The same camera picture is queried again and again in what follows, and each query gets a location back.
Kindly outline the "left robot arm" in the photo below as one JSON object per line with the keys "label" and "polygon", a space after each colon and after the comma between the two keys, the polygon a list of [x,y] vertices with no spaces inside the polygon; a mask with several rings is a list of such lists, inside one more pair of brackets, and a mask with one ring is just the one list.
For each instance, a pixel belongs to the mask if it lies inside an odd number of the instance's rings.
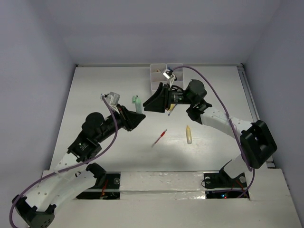
{"label": "left robot arm", "polygon": [[101,113],[89,114],[82,130],[68,147],[54,171],[28,186],[12,200],[9,222],[13,212],[31,228],[47,228],[56,213],[68,201],[90,187],[104,185],[106,170],[94,160],[108,151],[118,136],[118,130],[132,131],[145,118],[144,114],[117,105],[108,117]]}

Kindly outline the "red gel pen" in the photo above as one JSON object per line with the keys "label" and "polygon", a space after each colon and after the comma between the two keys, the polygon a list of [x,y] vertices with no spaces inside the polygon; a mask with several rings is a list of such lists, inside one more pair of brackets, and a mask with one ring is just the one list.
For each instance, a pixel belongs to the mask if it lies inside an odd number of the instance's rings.
{"label": "red gel pen", "polygon": [[165,129],[165,130],[161,133],[161,135],[156,139],[156,141],[151,145],[152,148],[153,148],[153,147],[157,144],[157,142],[166,134],[166,132],[167,132],[167,129]]}

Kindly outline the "green highlighter cap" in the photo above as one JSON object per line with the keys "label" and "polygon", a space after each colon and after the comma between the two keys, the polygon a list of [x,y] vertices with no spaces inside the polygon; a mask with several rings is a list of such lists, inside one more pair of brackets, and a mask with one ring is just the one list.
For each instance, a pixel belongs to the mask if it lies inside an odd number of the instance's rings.
{"label": "green highlighter cap", "polygon": [[132,103],[133,104],[136,104],[136,103],[138,103],[139,102],[139,97],[137,96],[137,95],[134,95],[133,97],[132,97]]}

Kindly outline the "blue gel pen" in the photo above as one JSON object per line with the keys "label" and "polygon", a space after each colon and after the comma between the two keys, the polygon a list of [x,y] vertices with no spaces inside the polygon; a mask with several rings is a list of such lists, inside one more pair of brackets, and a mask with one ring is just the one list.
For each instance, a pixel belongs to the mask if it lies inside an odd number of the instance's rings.
{"label": "blue gel pen", "polygon": [[171,113],[173,112],[173,110],[175,109],[175,107],[177,106],[177,104],[174,104],[175,106],[174,106],[174,108],[171,110],[171,111],[169,111],[169,113],[168,113],[168,116],[170,116],[171,115]]}

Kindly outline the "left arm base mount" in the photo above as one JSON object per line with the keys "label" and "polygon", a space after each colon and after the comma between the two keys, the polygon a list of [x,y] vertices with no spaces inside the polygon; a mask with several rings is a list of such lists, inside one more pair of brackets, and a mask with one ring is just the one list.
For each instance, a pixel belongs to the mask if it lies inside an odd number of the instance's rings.
{"label": "left arm base mount", "polygon": [[107,173],[102,183],[96,184],[76,196],[80,200],[119,200],[121,173]]}

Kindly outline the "yellow highlighter cap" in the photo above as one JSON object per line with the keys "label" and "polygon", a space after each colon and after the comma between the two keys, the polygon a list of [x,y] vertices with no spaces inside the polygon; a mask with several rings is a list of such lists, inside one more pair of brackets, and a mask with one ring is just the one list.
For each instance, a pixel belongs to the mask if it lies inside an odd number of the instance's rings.
{"label": "yellow highlighter cap", "polygon": [[170,108],[169,108],[169,111],[171,111],[174,108],[174,106],[175,106],[174,104],[171,104]]}

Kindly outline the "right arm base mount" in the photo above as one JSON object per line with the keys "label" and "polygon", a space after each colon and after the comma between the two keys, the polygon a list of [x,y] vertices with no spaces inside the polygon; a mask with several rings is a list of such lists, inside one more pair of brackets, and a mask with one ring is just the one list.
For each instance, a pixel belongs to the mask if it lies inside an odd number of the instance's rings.
{"label": "right arm base mount", "polygon": [[205,188],[207,199],[250,199],[247,190],[247,180],[245,173],[231,178],[225,173],[224,168],[228,162],[218,172],[204,173],[201,186]]}

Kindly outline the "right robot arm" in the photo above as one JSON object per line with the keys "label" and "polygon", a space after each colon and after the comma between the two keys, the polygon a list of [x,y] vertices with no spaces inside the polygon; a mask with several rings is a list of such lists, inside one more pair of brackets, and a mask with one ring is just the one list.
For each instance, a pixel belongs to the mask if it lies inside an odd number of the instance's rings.
{"label": "right robot arm", "polygon": [[220,111],[205,101],[207,91],[199,80],[191,80],[186,89],[159,83],[156,92],[143,103],[147,112],[164,113],[171,105],[189,105],[188,117],[217,129],[237,141],[240,155],[229,161],[218,176],[223,186],[230,186],[247,170],[259,169],[277,150],[274,138],[264,121],[244,121]]}

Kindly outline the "left white compartment organizer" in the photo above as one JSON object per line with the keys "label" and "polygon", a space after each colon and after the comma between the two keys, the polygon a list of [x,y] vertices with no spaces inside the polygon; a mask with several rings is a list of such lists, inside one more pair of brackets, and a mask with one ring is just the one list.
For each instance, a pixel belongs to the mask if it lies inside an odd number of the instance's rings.
{"label": "left white compartment organizer", "polygon": [[157,90],[160,82],[162,82],[163,84],[167,83],[166,78],[162,74],[166,69],[167,64],[165,63],[150,64],[151,94],[153,94]]}

